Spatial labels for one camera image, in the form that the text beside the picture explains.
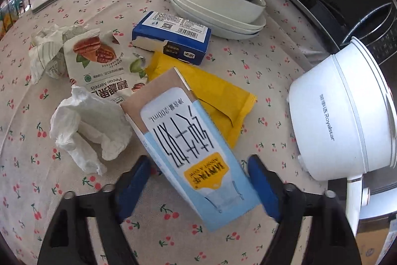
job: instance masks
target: qr code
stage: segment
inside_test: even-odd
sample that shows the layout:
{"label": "qr code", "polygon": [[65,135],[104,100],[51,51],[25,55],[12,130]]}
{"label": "qr code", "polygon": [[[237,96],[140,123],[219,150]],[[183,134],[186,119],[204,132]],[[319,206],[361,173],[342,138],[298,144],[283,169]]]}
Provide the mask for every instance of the qr code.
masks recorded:
{"label": "qr code", "polygon": [[162,28],[166,28],[168,30],[170,30],[172,28],[173,24],[169,24],[169,23],[164,23]]}

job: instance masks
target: white electric pot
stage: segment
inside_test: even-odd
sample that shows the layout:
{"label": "white electric pot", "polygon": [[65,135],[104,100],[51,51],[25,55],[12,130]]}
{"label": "white electric pot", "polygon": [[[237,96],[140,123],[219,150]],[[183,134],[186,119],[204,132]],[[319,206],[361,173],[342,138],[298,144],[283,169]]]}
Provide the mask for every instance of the white electric pot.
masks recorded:
{"label": "white electric pot", "polygon": [[346,216],[356,234],[369,199],[362,174],[396,165],[396,109],[378,65],[353,37],[292,83],[289,108],[302,168],[318,181],[347,178]]}

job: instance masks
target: blue box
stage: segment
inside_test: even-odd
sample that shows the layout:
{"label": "blue box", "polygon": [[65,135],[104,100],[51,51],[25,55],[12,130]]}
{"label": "blue box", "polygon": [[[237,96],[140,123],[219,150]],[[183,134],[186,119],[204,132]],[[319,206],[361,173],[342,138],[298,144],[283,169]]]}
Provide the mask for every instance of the blue box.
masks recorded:
{"label": "blue box", "polygon": [[204,25],[152,11],[132,30],[132,45],[200,65],[210,36],[211,29]]}

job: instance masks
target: cardboard box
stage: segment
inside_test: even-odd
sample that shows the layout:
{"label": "cardboard box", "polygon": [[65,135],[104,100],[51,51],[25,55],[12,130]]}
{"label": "cardboard box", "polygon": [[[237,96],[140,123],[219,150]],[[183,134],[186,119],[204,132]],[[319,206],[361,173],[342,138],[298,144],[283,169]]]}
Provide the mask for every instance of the cardboard box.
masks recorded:
{"label": "cardboard box", "polygon": [[150,12],[132,30],[132,44],[200,65],[210,36],[211,29],[204,25],[171,14]]}
{"label": "cardboard box", "polygon": [[356,236],[363,265],[375,265],[382,251],[389,229],[361,232]]}
{"label": "cardboard box", "polygon": [[121,105],[150,156],[209,230],[260,203],[239,162],[176,68]]}

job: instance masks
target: barcode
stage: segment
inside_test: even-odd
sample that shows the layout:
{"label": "barcode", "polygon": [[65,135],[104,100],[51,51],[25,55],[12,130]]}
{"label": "barcode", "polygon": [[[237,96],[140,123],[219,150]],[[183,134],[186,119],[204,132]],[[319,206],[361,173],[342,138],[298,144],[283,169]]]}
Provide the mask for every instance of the barcode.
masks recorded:
{"label": "barcode", "polygon": [[162,27],[169,30],[170,28],[172,28],[172,26],[172,24],[164,23]]}
{"label": "barcode", "polygon": [[192,38],[197,38],[197,36],[198,36],[197,33],[194,33],[194,32],[189,31],[189,30],[185,30],[184,28],[179,28],[178,29],[178,33],[180,33],[182,35],[190,36]]}

